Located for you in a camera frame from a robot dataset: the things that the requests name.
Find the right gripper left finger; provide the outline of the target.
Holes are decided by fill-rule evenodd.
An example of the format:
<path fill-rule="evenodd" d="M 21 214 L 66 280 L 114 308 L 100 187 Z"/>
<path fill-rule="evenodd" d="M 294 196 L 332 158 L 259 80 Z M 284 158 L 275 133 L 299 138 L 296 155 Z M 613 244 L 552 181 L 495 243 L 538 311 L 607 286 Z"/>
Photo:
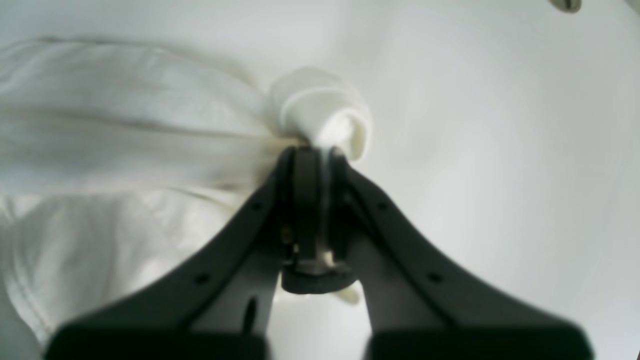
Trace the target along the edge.
<path fill-rule="evenodd" d="M 141 291 L 62 326 L 48 360 L 265 360 L 281 271 L 330 271 L 322 151 L 288 148 L 208 244 Z"/>

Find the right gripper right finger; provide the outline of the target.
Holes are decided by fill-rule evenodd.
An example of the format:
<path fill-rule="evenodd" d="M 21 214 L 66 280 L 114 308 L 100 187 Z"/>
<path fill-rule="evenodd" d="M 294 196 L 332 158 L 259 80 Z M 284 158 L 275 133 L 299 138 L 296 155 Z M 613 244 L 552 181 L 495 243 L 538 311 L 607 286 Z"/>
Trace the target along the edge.
<path fill-rule="evenodd" d="M 592 360 L 583 331 L 456 264 L 333 148 L 329 242 L 365 292 L 368 360 Z"/>

